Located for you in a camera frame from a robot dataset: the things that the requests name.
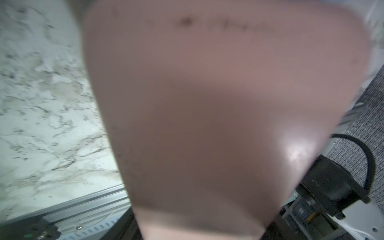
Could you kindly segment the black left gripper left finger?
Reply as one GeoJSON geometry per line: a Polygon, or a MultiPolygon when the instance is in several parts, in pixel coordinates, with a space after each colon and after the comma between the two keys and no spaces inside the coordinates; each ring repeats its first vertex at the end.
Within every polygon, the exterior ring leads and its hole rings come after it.
{"type": "Polygon", "coordinates": [[[142,240],[132,207],[108,230],[101,240],[142,240]]]}

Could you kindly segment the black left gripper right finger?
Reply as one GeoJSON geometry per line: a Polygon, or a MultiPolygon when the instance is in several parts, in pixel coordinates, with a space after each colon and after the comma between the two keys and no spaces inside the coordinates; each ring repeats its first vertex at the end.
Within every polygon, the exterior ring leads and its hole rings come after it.
{"type": "Polygon", "coordinates": [[[302,238],[288,226],[280,215],[277,215],[267,227],[261,240],[301,240],[302,238]]]}

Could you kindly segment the pink glasses case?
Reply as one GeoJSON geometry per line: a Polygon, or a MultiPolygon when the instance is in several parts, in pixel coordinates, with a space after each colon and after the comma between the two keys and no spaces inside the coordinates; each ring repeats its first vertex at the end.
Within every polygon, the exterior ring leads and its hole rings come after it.
{"type": "Polygon", "coordinates": [[[92,89],[145,240],[258,240],[356,96],[371,41],[317,1],[95,1],[92,89]]]}

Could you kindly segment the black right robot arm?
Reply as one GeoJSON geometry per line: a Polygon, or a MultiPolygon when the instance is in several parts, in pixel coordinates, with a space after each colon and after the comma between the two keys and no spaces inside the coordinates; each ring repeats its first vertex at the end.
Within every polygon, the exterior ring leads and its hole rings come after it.
{"type": "Polygon", "coordinates": [[[352,239],[384,238],[384,214],[379,206],[344,167],[325,156],[315,160],[297,191],[352,239]]]}

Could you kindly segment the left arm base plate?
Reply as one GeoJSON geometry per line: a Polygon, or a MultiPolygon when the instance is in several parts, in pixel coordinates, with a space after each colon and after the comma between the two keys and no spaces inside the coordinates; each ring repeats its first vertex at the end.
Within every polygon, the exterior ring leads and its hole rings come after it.
{"type": "Polygon", "coordinates": [[[45,219],[28,218],[1,226],[1,240],[57,240],[58,227],[45,219]]]}

